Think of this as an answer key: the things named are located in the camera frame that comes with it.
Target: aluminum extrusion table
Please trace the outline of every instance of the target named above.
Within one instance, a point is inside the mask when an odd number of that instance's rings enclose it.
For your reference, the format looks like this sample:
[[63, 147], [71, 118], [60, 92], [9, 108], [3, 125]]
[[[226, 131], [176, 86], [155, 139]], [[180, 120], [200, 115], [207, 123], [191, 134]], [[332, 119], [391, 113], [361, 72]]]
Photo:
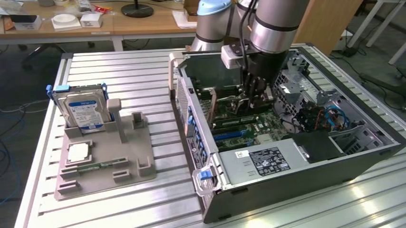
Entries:
[[[314, 48], [302, 45], [373, 110], [406, 137], [406, 123]], [[143, 111], [150, 121], [158, 177], [152, 181], [56, 201], [64, 118], [49, 102], [16, 228], [51, 227], [373, 227], [406, 224], [406, 151], [379, 162], [355, 180], [278, 204], [202, 223], [187, 161], [170, 104], [168, 54], [183, 49], [73, 54], [60, 62], [55, 85], [105, 82], [123, 100], [121, 115]], [[331, 86], [310, 68], [322, 88]]]

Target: gray carpet floor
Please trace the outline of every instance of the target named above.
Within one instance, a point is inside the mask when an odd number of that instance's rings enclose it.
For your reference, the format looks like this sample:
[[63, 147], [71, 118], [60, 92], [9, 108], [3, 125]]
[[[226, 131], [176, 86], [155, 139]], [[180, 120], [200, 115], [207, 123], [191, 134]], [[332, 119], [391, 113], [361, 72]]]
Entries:
[[[355, 31], [363, 19], [365, 16], [355, 17], [348, 25], [348, 29]], [[378, 23], [379, 21], [373, 20], [369, 28], [365, 31], [363, 37]], [[387, 61], [405, 41], [406, 34], [397, 31], [391, 27], [387, 27], [371, 48], [365, 47], [366, 42], [361, 44], [361, 47], [366, 51], [367, 55], [362, 56], [361, 54], [357, 54], [351, 58], [346, 58], [346, 60], [359, 73], [362, 72], [370, 74], [395, 85], [399, 83], [399, 79], [395, 78], [398, 72], [395, 67], [387, 64]], [[139, 48], [182, 48], [184, 45], [190, 45], [191, 42], [192, 38], [151, 39], [148, 43], [144, 39], [137, 40], [136, 42], [132, 40], [132, 42], [127, 42], [128, 44], [125, 44], [127, 47], [124, 50], [135, 50]], [[88, 48], [85, 42], [64, 43], [60, 45], [67, 52], [72, 53], [113, 51], [113, 46], [109, 41], [97, 41], [95, 44], [95, 48]], [[31, 61], [33, 70], [24, 71], [20, 67], [20, 61], [37, 46], [39, 45], [28, 45], [28, 50], [20, 51], [17, 46], [12, 45], [8, 46], [8, 50], [0, 54], [0, 108], [9, 105], [25, 104], [35, 100], [47, 99], [45, 85], [53, 84], [60, 61], [60, 53], [53, 49], [45, 50], [45, 52]], [[339, 53], [332, 53], [332, 55], [338, 57], [340, 56]], [[334, 62], [342, 67], [350, 76], [359, 80], [357, 73], [342, 59], [335, 59]], [[406, 55], [401, 57], [397, 65], [406, 68]], [[382, 100], [383, 93], [381, 89], [370, 84], [366, 84], [365, 86], [367, 90]], [[401, 106], [402, 98], [389, 92], [387, 102], [393, 106]], [[47, 103], [32, 105], [27, 108], [27, 110], [35, 111], [43, 109], [45, 108], [45, 105]], [[406, 119], [405, 113], [397, 110], [395, 112], [399, 114], [399, 116], [402, 116], [403, 119]], [[23, 196], [44, 115], [45, 112], [25, 114], [25, 125], [23, 130], [15, 137], [5, 140], [8, 150], [13, 154], [16, 166], [20, 171], [21, 186], [20, 191], [13, 196], [12, 201], [8, 201], [0, 205], [0, 227], [4, 228], [13, 227], [15, 224], [15, 218], [20, 206], [19, 198]], [[21, 113], [12, 113], [11, 116], [19, 118]], [[16, 120], [13, 119], [0, 118], [0, 133], [8, 129], [15, 121]], [[5, 160], [0, 162], [0, 172], [3, 172], [5, 164]], [[15, 187], [17, 186], [16, 180], [17, 176], [11, 166], [5, 174], [0, 176], [0, 199], [8, 197], [8, 195], [13, 192]]]

